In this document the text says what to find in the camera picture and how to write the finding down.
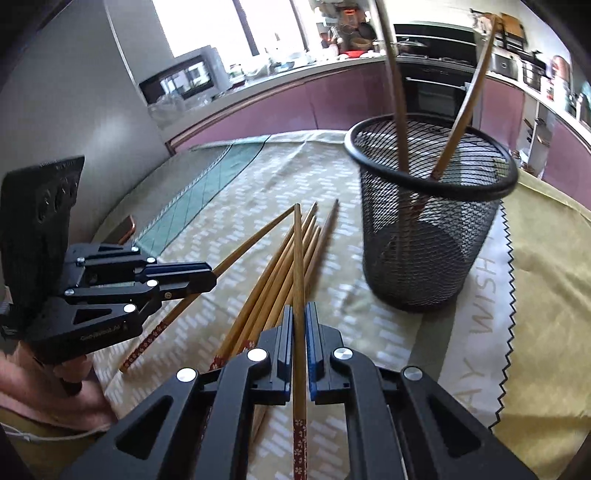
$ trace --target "white patterned tablecloth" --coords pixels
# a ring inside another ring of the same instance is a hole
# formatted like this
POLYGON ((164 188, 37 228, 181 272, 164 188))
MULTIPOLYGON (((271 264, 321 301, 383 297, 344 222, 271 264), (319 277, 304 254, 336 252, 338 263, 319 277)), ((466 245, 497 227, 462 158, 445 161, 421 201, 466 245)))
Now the white patterned tablecloth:
MULTIPOLYGON (((437 314, 410 314, 378 301, 362 271, 358 169, 347 156, 344 132, 272 135, 244 171, 164 250, 160 262, 205 260, 216 265, 236 246, 295 202, 317 201, 324 221, 335 198, 340 210, 312 298, 322 323, 376 364, 422 367, 484 425, 502 408, 502 383, 512 338, 511 247, 501 208, 455 305, 437 314)), ((123 417, 182 367, 208 369, 258 276, 281 243, 291 219, 245 254, 195 301, 126 374, 118 366, 141 339, 95 354, 106 398, 123 417)), ((172 308, 148 319, 145 333, 172 308)), ((291 404, 269 409, 249 464, 249 480, 292 478, 291 404)), ((344 410, 308 406, 308 475, 343 479, 349 471, 344 410)))

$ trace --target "kitchen counter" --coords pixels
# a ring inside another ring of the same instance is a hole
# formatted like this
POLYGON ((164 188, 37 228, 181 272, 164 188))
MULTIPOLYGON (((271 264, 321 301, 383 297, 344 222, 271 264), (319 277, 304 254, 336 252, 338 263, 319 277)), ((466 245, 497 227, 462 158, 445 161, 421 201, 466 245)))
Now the kitchen counter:
POLYGON ((532 97, 534 100, 536 100, 539 103, 541 103, 542 105, 544 105, 548 110, 550 110, 557 117, 559 117, 565 124, 567 124, 568 127, 570 127, 570 129, 572 129, 577 134, 577 136, 581 140, 583 140, 587 144, 588 148, 591 148, 591 130, 586 128, 581 122, 579 122, 570 113, 568 113, 562 109, 556 108, 554 101, 549 100, 546 97, 545 93, 538 92, 537 90, 534 90, 533 88, 529 87, 528 85, 526 85, 523 82, 523 79, 522 79, 523 78, 523 69, 521 68, 521 59, 517 55, 511 54, 505 50, 501 50, 500 48, 495 48, 494 53, 517 61, 518 79, 513 80, 509 77, 505 77, 504 75, 500 75, 500 74, 494 73, 494 72, 488 72, 487 73, 488 77, 498 80, 500 82, 505 82, 509 85, 512 85, 514 87, 521 89, 524 93, 526 93, 527 95, 532 97))
MULTIPOLYGON (((190 129, 193 125, 196 125, 199 122, 204 121, 205 119, 216 115, 227 108, 238 105, 251 97, 258 96, 265 92, 270 92, 274 89, 284 87, 291 83, 297 83, 299 80, 305 80, 309 77, 333 72, 336 73, 339 70, 346 70, 352 67, 379 63, 383 62, 384 59, 385 57, 380 56, 366 59, 349 59, 341 61, 335 60, 325 63, 316 63, 299 69, 290 70, 289 72, 279 73, 265 79, 254 80, 251 85, 247 83, 246 86, 236 89, 235 91, 230 91, 205 106, 188 110, 186 114, 178 121, 161 129, 161 136, 165 142, 170 142, 175 137, 190 129)), ((445 66, 468 73, 473 73, 475 70, 469 66, 430 59, 412 59, 402 57, 399 58, 398 61, 402 63, 418 63, 439 67, 445 66)))
MULTIPOLYGON (((511 53, 508 53, 504 50, 497 49, 495 53, 511 57, 517 60, 519 75, 518 80, 513 80, 493 72, 489 72, 487 74, 488 77, 499 82, 504 82, 513 87, 519 88, 536 101, 539 101, 542 105, 548 108, 548 110, 554 112, 560 119, 562 119, 563 122, 573 132, 575 132, 576 135, 582 141, 584 141, 586 147, 591 150, 591 131, 585 128, 584 125, 578 122, 569 113, 557 109, 554 106, 554 102, 552 100, 548 100, 544 94, 528 87, 522 81, 522 68, 520 64, 521 60, 517 56, 514 56, 511 53)), ((385 57, 380 56, 365 59, 349 59, 342 61, 319 63, 307 67, 302 67, 296 70, 290 70, 289 72, 276 74, 266 79, 255 80, 251 85, 247 84, 245 87, 237 89, 236 91, 228 92, 227 94, 215 99, 213 102, 205 106, 193 108, 187 111, 186 114, 178 121, 161 130, 162 139, 169 145, 172 145, 174 148, 175 142, 179 143, 182 142, 183 137, 190 137, 191 131, 194 128, 194 126, 201 125, 204 122, 208 123, 209 121, 213 123, 220 116, 223 116, 223 113, 226 110, 237 110, 246 103, 257 101, 261 98, 266 98, 267 96, 273 95, 274 92, 277 91, 285 91, 291 89, 292 87, 300 85, 303 82, 306 82, 314 77, 326 76, 333 73, 337 73, 339 71, 350 70, 354 67, 360 67, 364 65, 383 62, 384 59, 385 57)), ((398 61, 400 61, 401 63, 420 63, 424 65, 448 67, 469 73, 474 72, 474 68, 471 68, 469 66, 462 66, 454 63, 442 62, 437 60, 399 57, 398 61)))

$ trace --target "cable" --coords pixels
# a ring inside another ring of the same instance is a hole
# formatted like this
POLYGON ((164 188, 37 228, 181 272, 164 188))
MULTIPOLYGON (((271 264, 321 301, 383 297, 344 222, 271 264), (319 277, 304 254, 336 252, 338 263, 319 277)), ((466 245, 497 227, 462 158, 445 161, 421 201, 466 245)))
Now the cable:
POLYGON ((0 425, 4 429, 7 436, 23 440, 25 442, 39 443, 39 442, 65 442, 67 440, 78 440, 84 437, 89 437, 95 433, 106 432, 109 430, 110 425, 101 425, 95 429, 89 430, 88 432, 79 433, 77 435, 70 435, 67 437, 39 437, 34 433, 21 432, 19 429, 1 423, 0 425))

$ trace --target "red patterned chopstick tip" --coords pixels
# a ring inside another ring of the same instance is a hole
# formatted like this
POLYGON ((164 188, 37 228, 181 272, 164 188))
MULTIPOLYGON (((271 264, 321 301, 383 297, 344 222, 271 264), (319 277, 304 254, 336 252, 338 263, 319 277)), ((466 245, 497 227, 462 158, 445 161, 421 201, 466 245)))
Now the red patterned chopstick tip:
POLYGON ((306 480, 307 467, 306 421, 294 420, 294 480, 306 480))
POLYGON ((226 359, 222 358, 221 356, 215 356, 213 358, 213 362, 211 365, 209 365, 209 371, 211 370, 217 370, 218 368, 223 367, 224 365, 226 365, 226 359))
POLYGON ((238 350, 238 354, 246 352, 247 350, 252 350, 254 347, 256 347, 256 342, 254 340, 244 340, 240 350, 238 350))
POLYGON ((122 373, 127 372, 128 368, 138 359, 138 357, 145 352, 145 350, 152 345, 153 341, 156 340, 160 336, 160 334, 166 330, 168 327, 165 323, 160 323, 150 334, 142 340, 142 343, 138 345, 138 347, 129 354, 123 365, 119 367, 119 371, 122 373))

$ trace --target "pink kitchen cabinet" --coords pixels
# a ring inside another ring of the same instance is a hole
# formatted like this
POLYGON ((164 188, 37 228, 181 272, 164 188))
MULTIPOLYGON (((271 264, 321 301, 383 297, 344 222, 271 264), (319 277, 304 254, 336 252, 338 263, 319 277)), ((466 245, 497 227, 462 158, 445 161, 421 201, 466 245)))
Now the pink kitchen cabinet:
POLYGON ((523 116, 525 93, 517 87, 490 78, 482 93, 480 130, 501 145, 514 150, 523 116))
POLYGON ((306 83, 319 129, 348 130, 369 116, 369 106, 360 68, 306 83))
POLYGON ((176 151, 220 140, 255 137, 316 128, 314 113, 304 85, 278 92, 221 119, 186 142, 176 151))
POLYGON ((367 118, 392 113, 392 100, 383 63, 366 65, 361 70, 367 102, 367 118))
POLYGON ((542 180, 591 209, 591 152, 556 122, 542 180))

